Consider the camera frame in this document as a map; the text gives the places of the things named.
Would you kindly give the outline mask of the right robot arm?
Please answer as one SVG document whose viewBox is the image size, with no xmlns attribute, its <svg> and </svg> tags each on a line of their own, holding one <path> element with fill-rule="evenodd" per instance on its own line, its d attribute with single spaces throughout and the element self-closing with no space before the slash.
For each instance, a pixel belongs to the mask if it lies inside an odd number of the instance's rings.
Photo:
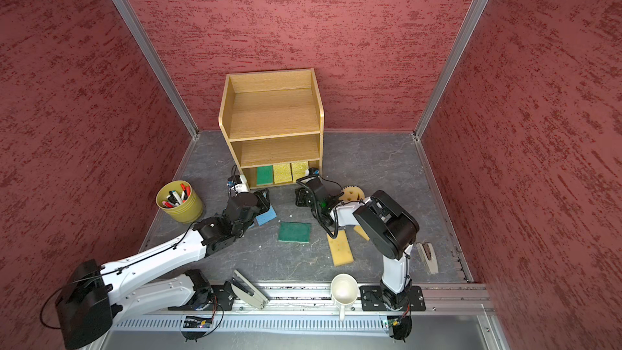
<svg viewBox="0 0 622 350">
<path fill-rule="evenodd" d="M 332 239 L 347 226 L 360 226 L 383 255 L 382 301 L 397 310 L 406 303 L 411 289 L 408 259 L 420 226 L 415 218 L 385 191 L 364 199 L 340 199 L 343 190 L 332 192 L 321 175 L 296 180 L 296 206 L 308 207 Z"/>
</svg>

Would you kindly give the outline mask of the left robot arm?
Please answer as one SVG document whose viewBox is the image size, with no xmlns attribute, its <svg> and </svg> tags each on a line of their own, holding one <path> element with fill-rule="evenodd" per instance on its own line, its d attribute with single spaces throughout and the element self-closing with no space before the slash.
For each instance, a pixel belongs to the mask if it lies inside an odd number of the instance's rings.
<svg viewBox="0 0 622 350">
<path fill-rule="evenodd" d="M 124 319 L 207 304 L 211 287 L 198 270 L 164 276 L 231 246 L 270 208 L 269 190 L 244 191 L 229 198 L 222 213 L 192 222 L 182 235 L 150 250 L 104 265 L 94 259 L 79 264 L 50 296 L 65 348 L 81 349 Z"/>
</svg>

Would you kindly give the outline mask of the bright green sponge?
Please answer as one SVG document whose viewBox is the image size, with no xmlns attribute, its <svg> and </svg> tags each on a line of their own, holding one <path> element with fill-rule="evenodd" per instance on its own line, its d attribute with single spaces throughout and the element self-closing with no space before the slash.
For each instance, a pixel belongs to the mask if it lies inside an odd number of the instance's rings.
<svg viewBox="0 0 622 350">
<path fill-rule="evenodd" d="M 261 166 L 256 169 L 256 185 L 257 186 L 266 186 L 271 185 L 273 183 L 274 172 L 273 166 Z"/>
</svg>

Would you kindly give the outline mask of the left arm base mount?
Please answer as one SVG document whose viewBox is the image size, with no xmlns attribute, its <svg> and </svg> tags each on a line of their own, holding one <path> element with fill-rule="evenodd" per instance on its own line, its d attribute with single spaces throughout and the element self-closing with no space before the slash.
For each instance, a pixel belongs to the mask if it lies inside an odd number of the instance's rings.
<svg viewBox="0 0 622 350">
<path fill-rule="evenodd" d="M 194 294 L 189 301 L 182 306 L 171 306 L 169 311 L 213 311 L 220 306 L 225 311 L 230 311 L 236 296 L 231 289 L 231 285 L 199 285 L 194 286 Z"/>
</svg>

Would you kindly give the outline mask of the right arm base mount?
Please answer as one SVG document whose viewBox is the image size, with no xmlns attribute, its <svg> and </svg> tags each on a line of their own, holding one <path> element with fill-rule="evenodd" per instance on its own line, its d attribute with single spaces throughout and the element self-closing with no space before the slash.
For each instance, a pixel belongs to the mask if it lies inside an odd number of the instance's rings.
<svg viewBox="0 0 622 350">
<path fill-rule="evenodd" d="M 393 293 L 384 285 L 361 285 L 361 306 L 366 312 L 426 311 L 422 288 L 408 285 L 401 293 Z"/>
</svg>

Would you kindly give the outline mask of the dark green sponge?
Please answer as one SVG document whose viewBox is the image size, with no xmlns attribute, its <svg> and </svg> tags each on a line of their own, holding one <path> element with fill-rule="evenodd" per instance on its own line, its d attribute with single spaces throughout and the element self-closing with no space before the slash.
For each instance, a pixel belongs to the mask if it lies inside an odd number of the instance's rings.
<svg viewBox="0 0 622 350">
<path fill-rule="evenodd" d="M 280 224 L 278 241 L 309 243 L 312 226 L 308 223 L 283 222 Z"/>
</svg>

